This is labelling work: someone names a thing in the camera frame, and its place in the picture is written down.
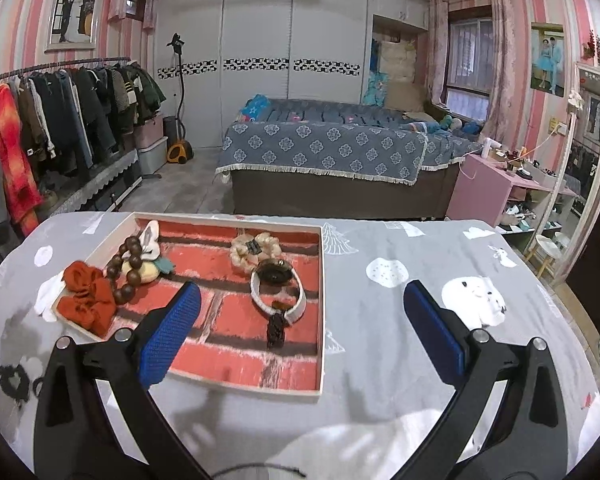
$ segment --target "pink storage box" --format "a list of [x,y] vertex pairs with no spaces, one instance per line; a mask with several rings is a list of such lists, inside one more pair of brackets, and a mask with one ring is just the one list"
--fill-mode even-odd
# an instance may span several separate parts
[[136,148],[148,148],[154,142],[164,136],[162,128],[162,114],[158,113],[154,118],[149,119],[143,126],[137,126],[134,129],[136,138]]

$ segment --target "silver bolt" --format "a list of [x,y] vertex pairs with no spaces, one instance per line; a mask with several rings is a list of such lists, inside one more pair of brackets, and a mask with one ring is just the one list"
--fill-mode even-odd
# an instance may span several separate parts
[[64,350],[71,344],[71,338],[63,335],[58,341],[56,341],[56,348]]
[[478,343],[486,343],[489,340],[489,333],[479,328],[478,330],[474,330],[474,339]]
[[546,350],[546,341],[544,339],[542,339],[541,337],[535,337],[534,338],[534,346],[538,350]]
[[116,330],[116,333],[113,335],[116,341],[121,343],[125,341],[129,341],[131,339],[131,330],[128,328],[121,328],[120,330]]

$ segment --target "white watch strap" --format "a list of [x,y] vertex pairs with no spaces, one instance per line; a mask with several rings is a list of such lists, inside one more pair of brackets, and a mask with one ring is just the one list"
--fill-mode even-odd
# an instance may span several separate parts
[[[296,282],[298,282],[300,296],[298,297],[298,301],[296,301],[296,304],[284,313],[286,322],[288,322],[289,325],[295,323],[298,319],[301,318],[302,314],[304,314],[304,309],[306,307],[306,294],[304,293],[304,288],[302,287],[300,277],[298,276],[298,273],[295,269],[291,269],[291,272],[294,278],[296,279]],[[260,298],[260,277],[258,276],[258,273],[255,270],[251,273],[251,297],[253,298],[253,301],[259,307],[259,309],[262,310],[268,316],[273,316],[274,314],[280,312],[272,306],[265,304]]]

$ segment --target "brown bed frame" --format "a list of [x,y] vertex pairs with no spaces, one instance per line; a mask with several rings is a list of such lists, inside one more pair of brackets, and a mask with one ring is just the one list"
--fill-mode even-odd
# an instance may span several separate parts
[[343,176],[231,172],[234,212],[244,215],[393,220],[445,217],[459,164],[420,171],[413,186]]

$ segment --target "tray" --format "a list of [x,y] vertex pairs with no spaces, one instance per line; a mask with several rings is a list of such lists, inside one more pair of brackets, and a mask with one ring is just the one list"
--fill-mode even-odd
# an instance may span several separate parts
[[[170,372],[267,396],[320,396],[325,337],[321,227],[132,213],[86,263],[104,269],[125,238],[139,233],[150,220],[160,225],[161,255],[175,264],[175,271],[138,287],[135,297],[118,308],[107,338],[123,326],[136,327],[148,311],[165,306],[185,280],[193,280],[202,293],[202,309]],[[306,290],[304,315],[285,330],[281,349],[266,348],[267,319],[251,299],[249,277],[231,266],[229,247],[238,230],[253,235],[267,231],[280,238],[283,257],[292,263]],[[281,297],[276,293],[263,288],[265,303]],[[86,337],[101,340],[57,311],[59,299],[67,294],[63,290],[54,302],[56,315]]]

